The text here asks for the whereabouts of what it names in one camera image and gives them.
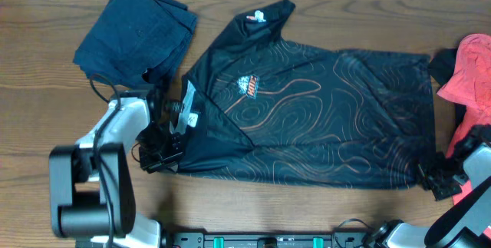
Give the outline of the black orange patterned jersey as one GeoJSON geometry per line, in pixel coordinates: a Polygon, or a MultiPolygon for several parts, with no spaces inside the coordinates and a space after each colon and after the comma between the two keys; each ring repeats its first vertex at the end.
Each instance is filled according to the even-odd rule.
{"type": "Polygon", "coordinates": [[[179,174],[396,190],[436,150],[428,55],[287,41],[295,4],[236,15],[183,76],[179,174]]]}

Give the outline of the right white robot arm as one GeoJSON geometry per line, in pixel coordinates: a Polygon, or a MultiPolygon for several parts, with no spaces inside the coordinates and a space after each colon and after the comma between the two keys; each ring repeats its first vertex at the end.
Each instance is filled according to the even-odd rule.
{"type": "Polygon", "coordinates": [[[384,224],[367,237],[364,247],[489,247],[490,237],[490,126],[476,125],[456,144],[454,159],[463,160],[463,171],[472,190],[431,227],[400,220],[384,224]]]}

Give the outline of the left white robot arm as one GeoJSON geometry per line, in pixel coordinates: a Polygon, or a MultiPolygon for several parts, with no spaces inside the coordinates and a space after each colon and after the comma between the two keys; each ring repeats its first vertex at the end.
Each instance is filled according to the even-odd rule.
{"type": "Polygon", "coordinates": [[[158,89],[115,93],[107,112],[75,144],[49,155],[51,228],[60,238],[106,236],[112,247],[136,223],[136,201],[127,154],[140,144],[147,173],[177,170],[179,134],[160,125],[172,104],[158,89]]]}

